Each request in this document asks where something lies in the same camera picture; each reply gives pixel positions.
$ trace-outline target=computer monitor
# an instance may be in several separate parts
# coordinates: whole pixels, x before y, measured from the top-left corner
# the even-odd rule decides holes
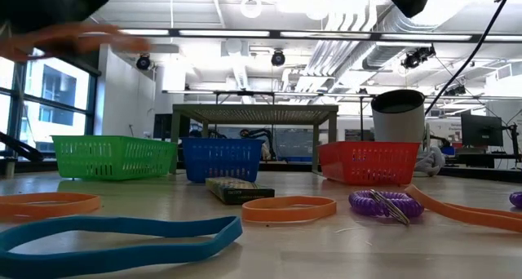
[[[502,120],[499,117],[461,115],[462,144],[503,146]]]

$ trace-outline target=metal frame table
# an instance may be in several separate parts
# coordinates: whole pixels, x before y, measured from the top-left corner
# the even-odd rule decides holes
[[[317,171],[319,125],[328,120],[328,142],[337,141],[337,112],[338,105],[173,104],[170,141],[178,143],[180,115],[200,122],[204,137],[209,124],[313,126],[312,170]],[[176,172],[177,165],[177,160],[172,160],[170,173]]]

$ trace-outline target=plastic basket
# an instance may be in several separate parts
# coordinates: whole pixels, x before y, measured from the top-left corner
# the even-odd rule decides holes
[[[409,184],[416,143],[341,141],[319,147],[323,176],[350,185]]]
[[[182,138],[187,178],[205,183],[210,177],[255,182],[261,159],[261,139]]]
[[[52,136],[60,176],[124,180],[168,173],[176,144],[127,136]]]

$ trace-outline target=purple coiled keychain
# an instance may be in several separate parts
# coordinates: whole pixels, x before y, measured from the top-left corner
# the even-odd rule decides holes
[[[522,192],[512,193],[509,196],[509,201],[519,209],[522,209]]]
[[[424,212],[424,206],[405,193],[380,193],[391,204],[396,206],[406,217],[419,217]],[[369,190],[361,190],[350,194],[348,197],[350,205],[357,214],[368,216],[389,217],[391,215],[389,207],[383,202],[375,201]]]

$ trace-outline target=white cylindrical container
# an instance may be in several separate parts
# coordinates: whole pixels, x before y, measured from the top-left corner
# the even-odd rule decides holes
[[[424,95],[398,90],[372,100],[375,141],[422,143],[424,138]]]

